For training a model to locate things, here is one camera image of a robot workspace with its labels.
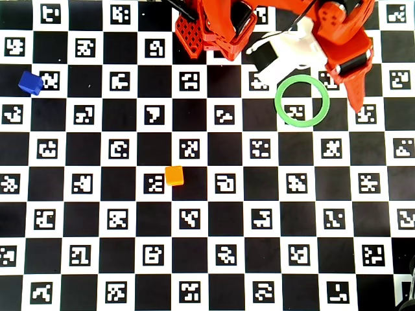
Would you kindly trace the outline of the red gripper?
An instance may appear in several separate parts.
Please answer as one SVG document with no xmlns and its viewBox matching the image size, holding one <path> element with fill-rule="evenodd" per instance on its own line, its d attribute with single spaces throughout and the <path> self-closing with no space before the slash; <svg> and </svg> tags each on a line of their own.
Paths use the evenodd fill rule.
<svg viewBox="0 0 415 311">
<path fill-rule="evenodd" d="M 335 81 L 343 81 L 355 113 L 366 94 L 365 76 L 372 68 L 373 43 L 363 19 L 318 19 L 316 40 L 327 57 L 325 67 Z"/>
</svg>

